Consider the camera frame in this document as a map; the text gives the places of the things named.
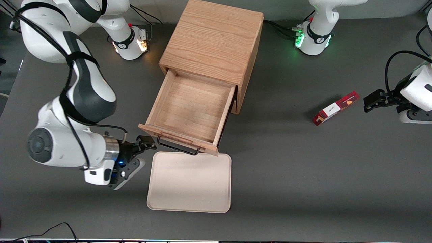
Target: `green status light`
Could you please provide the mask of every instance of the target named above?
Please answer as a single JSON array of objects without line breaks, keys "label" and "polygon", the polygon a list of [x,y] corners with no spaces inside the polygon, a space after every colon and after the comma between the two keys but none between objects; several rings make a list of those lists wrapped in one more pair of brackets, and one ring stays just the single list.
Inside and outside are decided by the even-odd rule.
[{"label": "green status light", "polygon": [[295,46],[301,47],[304,38],[305,38],[305,35],[303,33],[299,37],[297,37],[297,39],[295,40]]},{"label": "green status light", "polygon": [[328,37],[327,44],[325,44],[325,47],[327,47],[328,43],[330,43],[330,39],[331,39],[331,35]]}]

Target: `open drawer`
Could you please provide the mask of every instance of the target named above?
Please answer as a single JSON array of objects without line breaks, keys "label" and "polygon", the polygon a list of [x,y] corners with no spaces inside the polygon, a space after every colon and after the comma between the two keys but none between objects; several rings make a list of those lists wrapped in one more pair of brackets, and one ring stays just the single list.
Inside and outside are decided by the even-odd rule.
[{"label": "open drawer", "polygon": [[234,94],[235,85],[168,69],[146,124],[138,127],[160,145],[171,147],[165,140],[217,156]]}]

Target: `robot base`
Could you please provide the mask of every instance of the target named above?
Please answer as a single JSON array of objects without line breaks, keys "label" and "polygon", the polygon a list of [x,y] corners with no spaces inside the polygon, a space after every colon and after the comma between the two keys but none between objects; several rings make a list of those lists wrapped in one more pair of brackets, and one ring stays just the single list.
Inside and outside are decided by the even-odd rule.
[{"label": "robot base", "polygon": [[422,109],[411,109],[399,113],[399,121],[414,124],[432,124],[432,112]]},{"label": "robot base", "polygon": [[126,49],[118,48],[114,42],[115,51],[125,60],[135,60],[139,58],[148,49],[147,32],[145,29],[140,29],[136,26],[131,27],[135,32],[135,39]]},{"label": "robot base", "polygon": [[297,25],[297,28],[302,28],[303,32],[296,39],[294,46],[307,55],[316,56],[318,54],[321,54],[321,52],[323,52],[324,49],[328,46],[331,35],[327,40],[324,40],[324,38],[322,38],[323,42],[320,44],[316,44],[313,38],[310,37],[305,31],[310,23],[310,21],[305,21],[304,23]]}]

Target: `beige tray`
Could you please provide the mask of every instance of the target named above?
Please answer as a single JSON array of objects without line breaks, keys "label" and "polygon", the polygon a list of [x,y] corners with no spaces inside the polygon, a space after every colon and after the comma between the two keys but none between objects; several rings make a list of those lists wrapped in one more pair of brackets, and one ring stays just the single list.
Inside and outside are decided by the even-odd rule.
[{"label": "beige tray", "polygon": [[157,152],[147,206],[153,210],[226,213],[231,206],[231,157]]}]

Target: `box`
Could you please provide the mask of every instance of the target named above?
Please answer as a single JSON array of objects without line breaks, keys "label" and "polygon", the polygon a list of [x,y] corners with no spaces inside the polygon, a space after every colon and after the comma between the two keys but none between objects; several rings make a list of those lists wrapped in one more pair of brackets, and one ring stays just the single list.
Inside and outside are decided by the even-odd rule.
[{"label": "box", "polygon": [[336,101],[335,103],[327,106],[326,108],[322,109],[315,117],[313,122],[315,125],[319,125],[326,120],[330,119],[332,116],[336,115],[340,111],[344,110],[346,107],[353,104],[356,100],[358,100],[360,96],[357,94],[357,92],[352,91],[348,95],[342,97],[340,100]]}]

